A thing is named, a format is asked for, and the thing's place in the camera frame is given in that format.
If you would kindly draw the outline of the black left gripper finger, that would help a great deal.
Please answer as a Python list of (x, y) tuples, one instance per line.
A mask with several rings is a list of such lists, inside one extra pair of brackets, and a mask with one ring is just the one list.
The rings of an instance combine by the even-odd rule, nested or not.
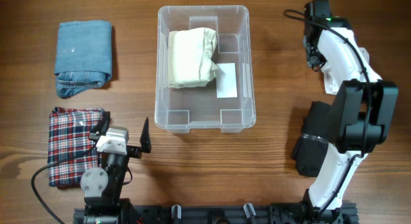
[(141, 144), (141, 151), (143, 153), (151, 153), (152, 145), (150, 140), (150, 133), (149, 133), (149, 118), (147, 117), (144, 121), (143, 129), (141, 132), (141, 137), (139, 140)]
[(97, 125), (90, 131), (88, 139), (92, 141), (97, 141), (102, 135), (107, 133), (110, 124), (110, 112), (106, 111), (103, 113), (102, 119), (97, 123)]

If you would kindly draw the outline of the white t-shirt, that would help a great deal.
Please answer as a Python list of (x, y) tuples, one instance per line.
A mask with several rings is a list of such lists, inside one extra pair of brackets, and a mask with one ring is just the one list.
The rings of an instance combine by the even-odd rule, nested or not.
[[(362, 56), (365, 58), (367, 63), (370, 62), (370, 57), (368, 51), (364, 47), (359, 48)], [(322, 73), (324, 74), (324, 87), (327, 94), (336, 95), (339, 89), (340, 84), (337, 83), (337, 80), (331, 75), (332, 67), (326, 62), (325, 65), (321, 68)]]

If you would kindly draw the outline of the cream cloth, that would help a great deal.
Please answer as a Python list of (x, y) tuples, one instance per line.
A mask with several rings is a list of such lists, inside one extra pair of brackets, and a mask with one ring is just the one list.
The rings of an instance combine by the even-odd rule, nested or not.
[(205, 87), (216, 78), (212, 61), (217, 32), (211, 28), (172, 31), (168, 40), (168, 87)]

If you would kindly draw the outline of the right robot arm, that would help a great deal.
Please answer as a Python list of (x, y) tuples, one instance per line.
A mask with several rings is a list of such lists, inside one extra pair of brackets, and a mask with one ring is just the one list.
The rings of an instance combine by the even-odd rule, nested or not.
[(319, 219), (340, 211), (357, 167), (386, 140), (399, 90), (372, 70), (348, 20), (332, 16), (328, 0), (307, 3), (304, 21), (308, 63), (328, 64), (330, 77), (339, 84), (328, 115), (328, 150), (308, 189), (312, 216)]

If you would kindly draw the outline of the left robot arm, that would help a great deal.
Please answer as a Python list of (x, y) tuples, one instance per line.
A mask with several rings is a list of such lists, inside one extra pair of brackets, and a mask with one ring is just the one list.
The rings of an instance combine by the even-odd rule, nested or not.
[(110, 112), (90, 131), (89, 139), (102, 154), (101, 167), (90, 168), (81, 177), (80, 187), (84, 192), (85, 208), (75, 210), (74, 223), (142, 223), (143, 218), (128, 198), (121, 198), (121, 190), (131, 158), (140, 159), (152, 149), (149, 120), (144, 121), (140, 146), (128, 144), (128, 129), (110, 126)]

